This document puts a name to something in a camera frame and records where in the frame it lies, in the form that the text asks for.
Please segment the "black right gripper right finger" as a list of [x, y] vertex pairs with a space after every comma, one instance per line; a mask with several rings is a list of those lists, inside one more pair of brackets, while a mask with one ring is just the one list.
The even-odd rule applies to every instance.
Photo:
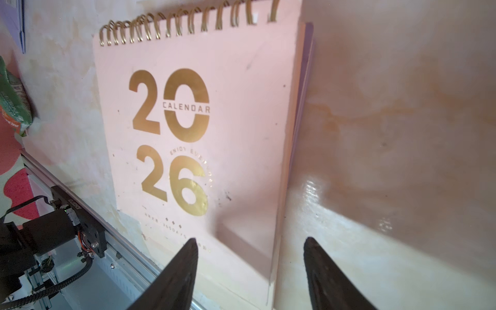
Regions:
[[313, 309], [376, 310], [312, 237], [304, 243], [304, 263]]

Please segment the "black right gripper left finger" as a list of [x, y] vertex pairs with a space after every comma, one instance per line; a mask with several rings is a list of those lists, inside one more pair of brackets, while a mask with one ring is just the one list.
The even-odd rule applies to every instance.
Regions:
[[189, 239], [129, 310], [187, 310], [198, 267], [198, 245]]

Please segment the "pink calendar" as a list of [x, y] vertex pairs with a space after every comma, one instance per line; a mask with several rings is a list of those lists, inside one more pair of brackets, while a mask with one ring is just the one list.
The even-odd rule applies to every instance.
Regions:
[[271, 309], [297, 118], [300, 1], [225, 1], [94, 36], [116, 205], [165, 266], [188, 239], [198, 293]]

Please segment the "purple 2026 desk calendar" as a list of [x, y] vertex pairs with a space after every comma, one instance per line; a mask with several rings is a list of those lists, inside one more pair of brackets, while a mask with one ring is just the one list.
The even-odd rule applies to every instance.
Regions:
[[290, 167], [293, 165], [293, 160], [295, 158], [295, 152], [297, 148], [298, 133], [301, 126], [302, 116], [304, 112], [304, 105], [306, 100], [307, 88], [309, 84], [309, 75], [311, 72], [311, 66], [313, 61], [313, 51], [315, 45], [314, 39], [315, 27], [313, 23], [304, 24], [304, 42], [302, 49], [302, 60], [300, 62], [300, 78], [298, 84], [298, 101], [297, 101], [297, 113], [294, 123], [293, 131], [293, 145], [291, 150]]

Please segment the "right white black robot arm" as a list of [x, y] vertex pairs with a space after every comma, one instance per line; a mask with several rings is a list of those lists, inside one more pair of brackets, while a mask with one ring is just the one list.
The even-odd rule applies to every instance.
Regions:
[[[76, 228], [64, 210], [56, 210], [24, 224], [22, 229], [1, 222], [1, 299], [17, 291], [19, 277], [37, 263], [36, 254], [47, 253], [72, 240]], [[84, 267], [62, 282], [28, 297], [3, 302], [1, 309], [16, 309], [56, 294], [90, 271], [93, 259], [79, 256]], [[189, 309], [198, 267], [198, 245], [190, 239], [130, 309]], [[304, 243], [309, 296], [313, 309], [374, 309], [322, 246], [312, 237]]]

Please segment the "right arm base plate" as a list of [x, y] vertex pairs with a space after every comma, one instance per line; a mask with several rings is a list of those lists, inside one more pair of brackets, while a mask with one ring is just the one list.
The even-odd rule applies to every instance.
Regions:
[[76, 227], [80, 231], [81, 241], [96, 256], [103, 258], [107, 250], [107, 240], [102, 224], [60, 186], [55, 185], [50, 188], [50, 191], [53, 199], [59, 200], [62, 206], [67, 205], [77, 218]]

